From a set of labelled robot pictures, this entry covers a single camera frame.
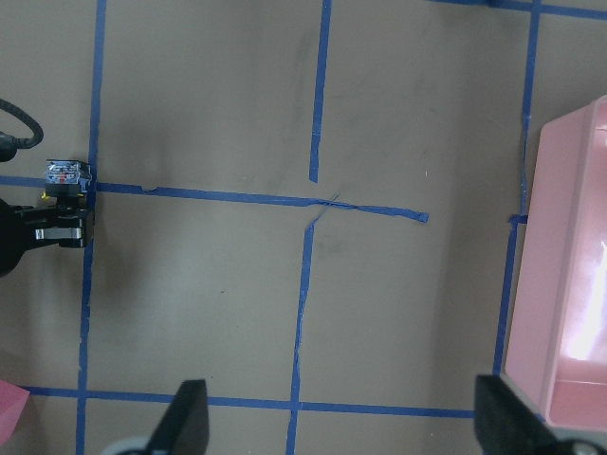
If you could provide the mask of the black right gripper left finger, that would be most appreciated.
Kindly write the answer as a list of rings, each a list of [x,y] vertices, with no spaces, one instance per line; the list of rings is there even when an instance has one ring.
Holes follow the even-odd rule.
[[[204,379],[183,381],[144,448],[145,454],[205,454],[210,440]]]

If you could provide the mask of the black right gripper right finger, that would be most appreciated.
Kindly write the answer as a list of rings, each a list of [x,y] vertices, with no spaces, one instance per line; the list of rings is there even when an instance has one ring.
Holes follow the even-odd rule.
[[[544,423],[496,375],[478,375],[474,387],[474,433],[485,454],[568,454]]]

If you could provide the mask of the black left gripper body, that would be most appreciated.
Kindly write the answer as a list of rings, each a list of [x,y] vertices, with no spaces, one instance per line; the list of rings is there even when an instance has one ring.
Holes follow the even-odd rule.
[[[34,208],[1,200],[1,276],[8,275],[27,251],[47,246],[85,248],[93,233],[94,211],[76,201]]]

